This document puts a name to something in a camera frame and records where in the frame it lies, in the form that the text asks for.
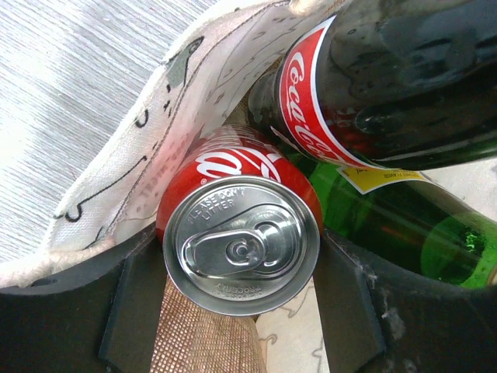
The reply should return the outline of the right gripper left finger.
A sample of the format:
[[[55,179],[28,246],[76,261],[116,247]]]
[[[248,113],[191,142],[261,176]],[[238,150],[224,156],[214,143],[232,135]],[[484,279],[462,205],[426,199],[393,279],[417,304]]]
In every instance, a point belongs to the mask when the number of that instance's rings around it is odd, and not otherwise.
[[[3,372],[147,372],[166,271],[155,226],[27,288],[1,290]]]

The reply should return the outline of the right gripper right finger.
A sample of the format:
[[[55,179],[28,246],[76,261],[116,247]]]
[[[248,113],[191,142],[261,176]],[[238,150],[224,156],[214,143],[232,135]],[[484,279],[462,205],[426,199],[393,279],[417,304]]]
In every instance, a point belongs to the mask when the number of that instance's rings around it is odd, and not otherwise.
[[[496,289],[404,270],[325,230],[314,274],[333,372],[494,372]]]

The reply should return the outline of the green glass bottle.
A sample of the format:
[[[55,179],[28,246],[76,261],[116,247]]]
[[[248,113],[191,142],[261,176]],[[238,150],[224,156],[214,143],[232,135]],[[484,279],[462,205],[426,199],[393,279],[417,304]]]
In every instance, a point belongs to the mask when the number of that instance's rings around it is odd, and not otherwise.
[[[314,187],[325,225],[352,243],[434,280],[495,284],[495,221],[423,174],[289,159]]]

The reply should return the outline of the red cola can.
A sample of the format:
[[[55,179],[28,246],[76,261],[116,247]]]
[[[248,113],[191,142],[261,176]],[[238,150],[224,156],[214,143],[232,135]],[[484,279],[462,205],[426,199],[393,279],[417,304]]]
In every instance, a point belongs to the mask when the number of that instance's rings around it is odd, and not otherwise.
[[[306,176],[252,128],[197,141],[158,206],[172,283],[198,306],[258,315],[291,300],[314,272],[322,212]]]

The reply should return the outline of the glass cola bottle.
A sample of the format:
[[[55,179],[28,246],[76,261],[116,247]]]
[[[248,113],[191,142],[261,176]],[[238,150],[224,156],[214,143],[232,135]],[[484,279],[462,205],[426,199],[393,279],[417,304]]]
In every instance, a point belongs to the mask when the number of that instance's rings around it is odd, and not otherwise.
[[[496,154],[496,3],[351,1],[300,37],[248,120],[322,162],[426,170]]]

